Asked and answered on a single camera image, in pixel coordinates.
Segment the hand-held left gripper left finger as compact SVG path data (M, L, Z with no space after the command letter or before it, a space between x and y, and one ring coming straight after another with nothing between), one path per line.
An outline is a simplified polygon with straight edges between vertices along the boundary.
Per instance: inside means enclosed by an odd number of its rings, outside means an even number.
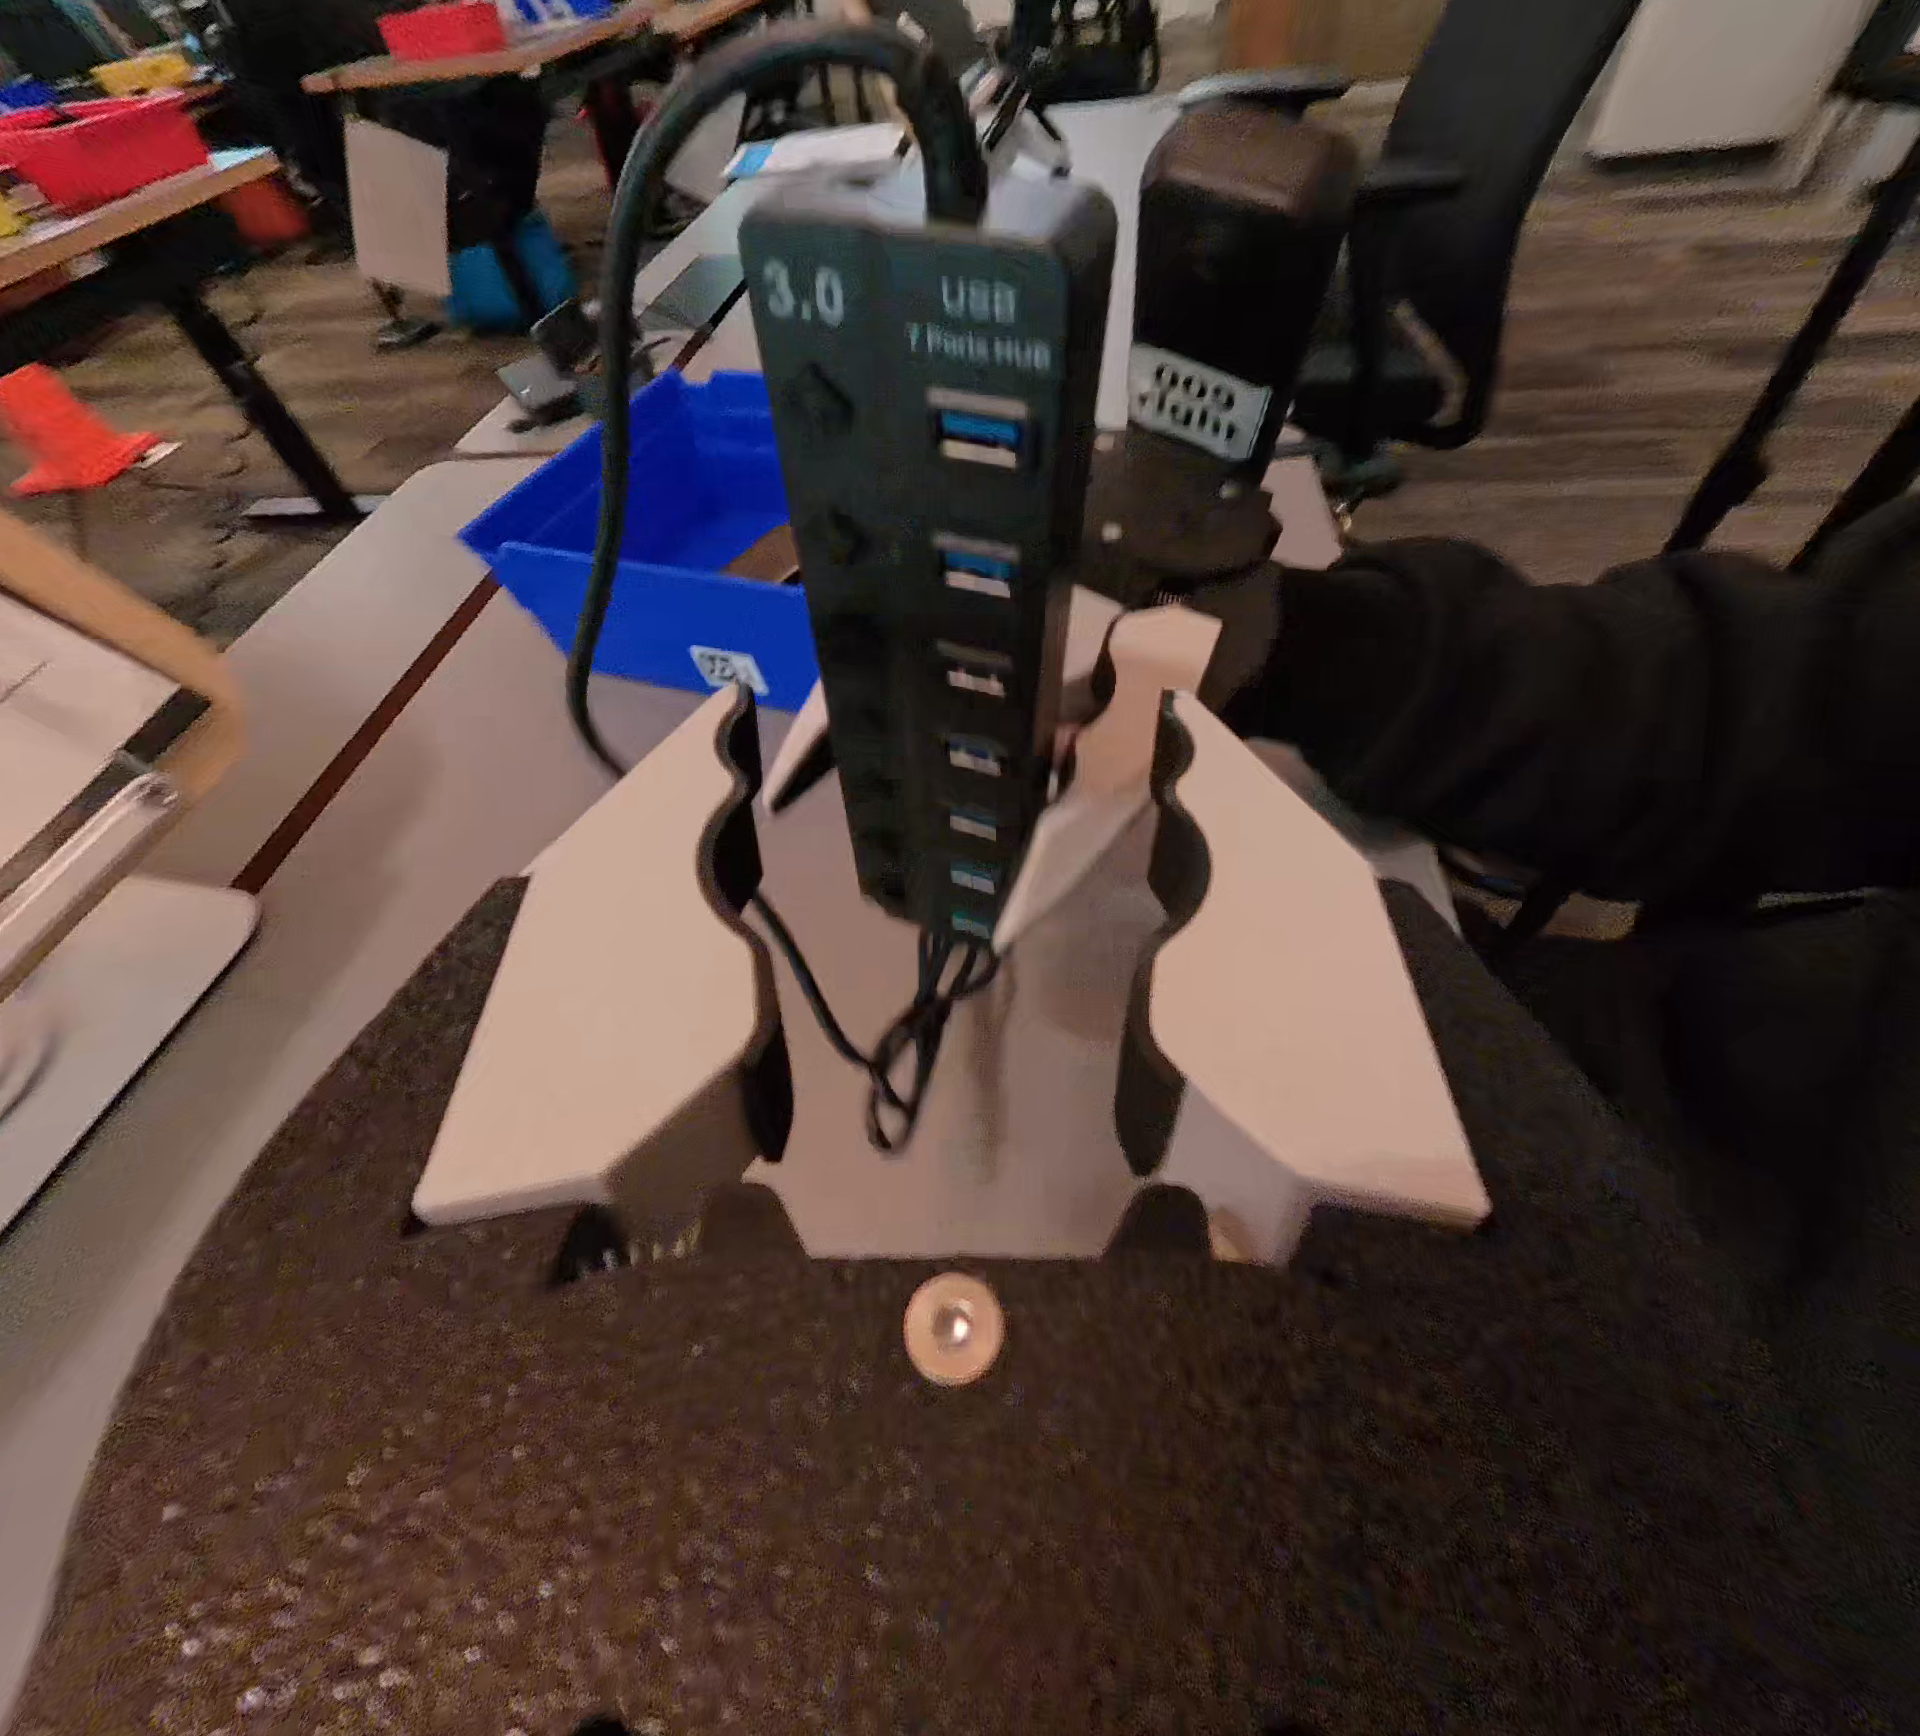
M757 789L756 697L730 684L530 862L414 1218L677 1230L784 1158L791 1063L746 922Z

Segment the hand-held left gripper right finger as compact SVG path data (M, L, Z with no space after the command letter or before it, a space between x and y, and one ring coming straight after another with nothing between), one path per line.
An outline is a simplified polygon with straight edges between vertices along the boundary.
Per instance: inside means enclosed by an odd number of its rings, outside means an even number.
M1116 1056L1128 1169L1215 1254L1286 1266L1315 1208L1472 1235L1491 1200L1369 862L1194 693L1163 693Z

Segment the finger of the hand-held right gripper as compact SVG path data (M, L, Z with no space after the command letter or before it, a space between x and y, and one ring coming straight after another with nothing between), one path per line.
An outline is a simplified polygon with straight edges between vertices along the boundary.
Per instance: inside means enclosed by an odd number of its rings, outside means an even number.
M1198 693L1221 622L1186 605L1116 614L1087 677L1087 715L1056 736L1056 773L994 914L1009 952L1071 897L1146 810L1163 693Z
M832 769L832 721L825 691L808 691L760 779L760 813L796 803Z

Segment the black usb hub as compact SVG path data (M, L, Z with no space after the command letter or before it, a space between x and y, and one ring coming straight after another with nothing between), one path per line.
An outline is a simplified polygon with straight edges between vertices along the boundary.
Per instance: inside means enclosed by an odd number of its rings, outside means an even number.
M860 891L991 944L1039 820L1116 205L1002 178L765 190L739 250Z

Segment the person's right forearm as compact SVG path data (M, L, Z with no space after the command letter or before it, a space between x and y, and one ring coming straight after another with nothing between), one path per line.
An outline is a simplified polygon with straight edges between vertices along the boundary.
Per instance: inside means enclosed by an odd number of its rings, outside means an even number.
M1226 705L1356 813L1642 907L1916 887L1916 497L1810 569L1537 584L1462 539L1272 573Z

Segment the blue plastic bin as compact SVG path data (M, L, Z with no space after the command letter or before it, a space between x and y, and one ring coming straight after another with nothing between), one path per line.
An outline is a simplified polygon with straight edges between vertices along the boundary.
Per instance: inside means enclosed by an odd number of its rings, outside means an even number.
M627 507L593 674L684 693L744 684L791 714L816 683L804 588L736 576L787 525L765 383L757 371L664 371L627 412ZM601 428L462 526L462 548L568 652L589 586Z

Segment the black office chair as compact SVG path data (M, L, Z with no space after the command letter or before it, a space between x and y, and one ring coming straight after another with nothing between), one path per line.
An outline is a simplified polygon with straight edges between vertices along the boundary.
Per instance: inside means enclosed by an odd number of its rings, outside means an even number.
M1639 0L1448 0L1360 173L1291 422L1322 486L1372 498L1396 445L1486 426L1518 231Z

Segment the blue bag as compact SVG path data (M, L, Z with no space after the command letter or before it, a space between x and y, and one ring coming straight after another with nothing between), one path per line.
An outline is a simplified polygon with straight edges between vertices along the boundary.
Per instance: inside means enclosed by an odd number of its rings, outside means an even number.
M443 317L468 335L530 335L562 304L579 300L579 281L562 239L533 205L505 233L448 259Z

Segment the black tripod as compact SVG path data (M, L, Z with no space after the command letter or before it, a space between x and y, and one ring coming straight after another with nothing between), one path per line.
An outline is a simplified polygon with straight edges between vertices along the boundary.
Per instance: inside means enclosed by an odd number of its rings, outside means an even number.
M1916 0L1879 0L1837 70L1837 94L1861 108L1916 111ZM1741 417L1730 442L1696 483L1665 552L1693 552L1749 503L1766 480L1766 442L1800 395L1816 364L1833 348L1840 321L1852 312L1865 286L1899 231L1916 216L1916 140L1879 185L1869 193L1861 229L1835 263L1827 286L1789 335L1758 397ZM1865 469L1847 486L1835 507L1803 542L1796 563L1811 562L1842 526L1869 510L1897 498L1916 477L1916 410L1909 405L1886 433Z

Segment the wooden table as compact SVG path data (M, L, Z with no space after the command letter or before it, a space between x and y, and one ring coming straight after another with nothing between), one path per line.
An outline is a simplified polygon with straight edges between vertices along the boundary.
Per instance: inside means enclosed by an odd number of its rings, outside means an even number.
M436 90L496 76L541 78L562 66L601 56L668 52L674 60L703 47L715 38L757 19L775 0L627 0L619 8L543 29L499 52L464 52L440 60L400 60L383 53L338 69L321 69L300 78L310 100L357 100L388 90Z
M233 267L240 255L224 200L272 178L278 178L272 149L213 149L193 170L8 236L3 374L48 360L135 312L164 312L275 464L292 477L292 493L252 503L244 510L247 522L343 526L361 522L378 497L361 498L348 490L227 321L206 301L209 286Z

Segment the orange floor cone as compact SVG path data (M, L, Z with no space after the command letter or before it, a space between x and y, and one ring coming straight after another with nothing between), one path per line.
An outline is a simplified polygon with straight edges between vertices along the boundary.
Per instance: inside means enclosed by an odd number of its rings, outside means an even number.
M96 493L159 450L156 433L113 428L38 364L3 374L3 433L27 456L14 498Z

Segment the small red plastic bin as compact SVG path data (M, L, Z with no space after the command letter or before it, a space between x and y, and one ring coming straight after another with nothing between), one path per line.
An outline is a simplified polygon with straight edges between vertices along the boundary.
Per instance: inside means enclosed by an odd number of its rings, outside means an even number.
M403 66L462 61L509 45L493 0L420 4L374 19L388 56Z

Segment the large red plastic bin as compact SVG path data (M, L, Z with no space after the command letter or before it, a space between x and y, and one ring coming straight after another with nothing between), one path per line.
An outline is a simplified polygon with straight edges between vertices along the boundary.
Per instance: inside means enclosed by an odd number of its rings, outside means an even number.
M3 115L3 170L59 215L96 212L210 160L179 94Z

